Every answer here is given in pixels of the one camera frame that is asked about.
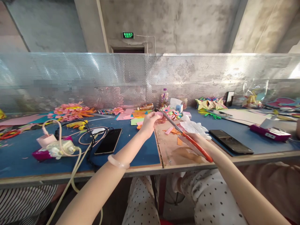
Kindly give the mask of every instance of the green exit sign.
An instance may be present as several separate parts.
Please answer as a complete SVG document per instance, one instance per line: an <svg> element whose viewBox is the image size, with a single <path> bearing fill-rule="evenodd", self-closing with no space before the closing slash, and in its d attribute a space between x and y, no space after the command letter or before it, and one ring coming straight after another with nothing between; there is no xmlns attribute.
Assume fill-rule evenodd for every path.
<svg viewBox="0 0 300 225"><path fill-rule="evenodd" d="M133 33L122 32L122 35L123 35L123 39L134 39Z"/></svg>

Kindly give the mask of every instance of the table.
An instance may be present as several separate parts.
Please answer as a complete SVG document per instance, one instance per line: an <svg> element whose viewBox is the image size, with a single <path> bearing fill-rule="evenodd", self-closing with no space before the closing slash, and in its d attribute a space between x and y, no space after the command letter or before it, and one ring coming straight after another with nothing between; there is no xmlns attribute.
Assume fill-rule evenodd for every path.
<svg viewBox="0 0 300 225"><path fill-rule="evenodd" d="M235 123L228 120L213 120L198 114L193 108L186 111L191 112L192 120L201 122L207 129L222 129L234 138L251 148L255 154L228 157L236 165L246 165L251 163L277 162L282 159L300 157L300 144L278 143L273 142L265 137L261 137L249 130L245 125ZM119 151L133 136L137 133L136 126L130 126L130 120L116 121L113 118L103 119L89 123L90 127L107 126L114 128L122 128L116 151ZM143 145L135 160L131 164L132 168L128 169L124 177L168 174L182 171L193 171L200 169L215 168L215 164L205 162L201 159L196 163L193 160L181 160L181 163L172 163L166 160L163 143L160 142L158 132L165 128L169 128L170 124L159 125L155 130L155 135ZM47 126L49 133L54 133L57 128L56 124ZM63 128L63 135L75 132L77 130ZM38 149L36 138L42 136L41 130L28 131L17 137L8 140L13 143L12 146L0 148L0 188L36 186L42 184L60 184L67 183L70 178L70 172L75 164L75 158L63 158L61 160L47 160L38 163L32 158L31 153ZM175 143L172 149L172 156L178 152L176 144L176 136L173 136ZM74 137L74 143L77 144L78 137ZM107 156L97 157L98 164L104 164ZM1 172L6 167L13 165L17 168L14 174L5 175ZM79 168L79 172L75 176L75 181L87 181L94 174L91 167L87 163Z"/></svg>

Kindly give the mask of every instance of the glue gun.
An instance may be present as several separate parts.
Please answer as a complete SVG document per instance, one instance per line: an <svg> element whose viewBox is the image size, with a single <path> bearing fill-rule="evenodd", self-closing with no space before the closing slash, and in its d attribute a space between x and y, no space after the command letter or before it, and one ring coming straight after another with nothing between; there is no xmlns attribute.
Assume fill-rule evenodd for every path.
<svg viewBox="0 0 300 225"><path fill-rule="evenodd" d="M69 123L67 124L67 127L68 128L78 128L80 131L82 131L84 128L85 128L85 124L87 124L88 121L85 120L85 121L77 121L77 122L73 122L73 123Z"/></svg>

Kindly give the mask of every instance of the metal mesh panel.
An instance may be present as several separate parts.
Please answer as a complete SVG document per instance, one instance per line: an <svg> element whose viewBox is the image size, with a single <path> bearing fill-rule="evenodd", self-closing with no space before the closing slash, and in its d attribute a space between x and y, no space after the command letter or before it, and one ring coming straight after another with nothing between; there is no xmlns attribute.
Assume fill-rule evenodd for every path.
<svg viewBox="0 0 300 225"><path fill-rule="evenodd" d="M0 53L0 108L42 112L84 101L96 109L159 104L170 97L222 97L245 82L264 83L277 96L299 97L300 54Z"/></svg>

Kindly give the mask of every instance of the bracelet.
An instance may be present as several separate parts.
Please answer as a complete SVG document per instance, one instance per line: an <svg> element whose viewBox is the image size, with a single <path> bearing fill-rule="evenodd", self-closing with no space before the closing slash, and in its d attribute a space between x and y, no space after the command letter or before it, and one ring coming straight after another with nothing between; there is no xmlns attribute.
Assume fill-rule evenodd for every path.
<svg viewBox="0 0 300 225"><path fill-rule="evenodd" d="M117 161L114 157L114 155L109 155L108 156L108 161L113 164L114 166L120 168L120 169L128 169L130 167L130 164L123 164Z"/></svg>

